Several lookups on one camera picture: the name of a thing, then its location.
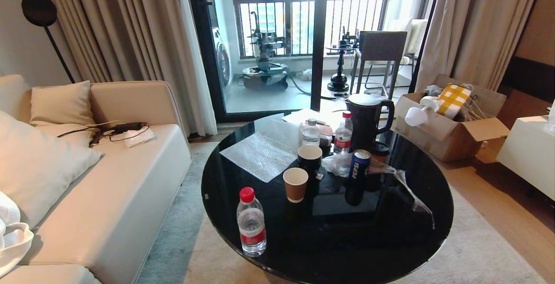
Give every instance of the pitcher handle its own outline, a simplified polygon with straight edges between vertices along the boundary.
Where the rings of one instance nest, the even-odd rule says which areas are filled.
[[[382,128],[378,128],[377,134],[382,134],[383,132],[390,130],[391,125],[393,124],[393,118],[395,116],[395,104],[393,103],[393,101],[382,100],[382,102],[380,102],[380,112],[382,106],[387,107],[387,122],[385,123],[385,126],[383,126]]]

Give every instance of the carpet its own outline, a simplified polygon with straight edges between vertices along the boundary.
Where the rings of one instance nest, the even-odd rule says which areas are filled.
[[[291,283],[268,274],[236,254],[206,217],[200,181],[204,163],[216,144],[191,144],[193,163],[138,283]],[[444,246],[428,263],[395,284],[545,283],[464,197],[451,190],[454,222]]]

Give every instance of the coffee table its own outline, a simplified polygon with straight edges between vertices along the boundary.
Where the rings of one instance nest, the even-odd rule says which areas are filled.
[[[293,204],[282,175],[264,183],[220,154],[268,119],[246,124],[222,140],[202,174],[206,213],[243,258],[297,283],[372,284],[410,274],[440,249],[453,221],[453,199],[439,168],[416,145],[392,131],[380,136],[392,149],[388,164],[406,171],[408,186],[434,213],[435,229],[428,213],[412,211],[412,198],[392,175],[382,175],[383,186],[365,192],[362,203],[353,207],[345,201],[343,179],[322,168],[318,195]],[[264,207],[268,246],[258,258],[242,252],[236,222],[238,192],[246,186]]]

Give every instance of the sheer curtain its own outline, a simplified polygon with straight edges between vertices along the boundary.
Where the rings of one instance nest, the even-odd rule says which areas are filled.
[[[186,134],[217,134],[189,0],[53,0],[83,80],[163,80]]]
[[[437,0],[416,91],[438,74],[497,90],[534,0]]]

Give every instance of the balcony railing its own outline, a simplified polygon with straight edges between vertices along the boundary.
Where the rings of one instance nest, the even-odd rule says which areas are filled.
[[[327,0],[326,29],[324,45],[337,45],[343,27],[351,35],[358,30],[379,30],[383,0]],[[240,47],[242,57],[254,56],[251,35],[255,29],[254,16],[258,14],[260,31],[276,32],[285,37],[285,49],[278,49],[276,55],[312,55],[314,36],[314,0],[291,0],[287,2],[241,3],[239,5]]]

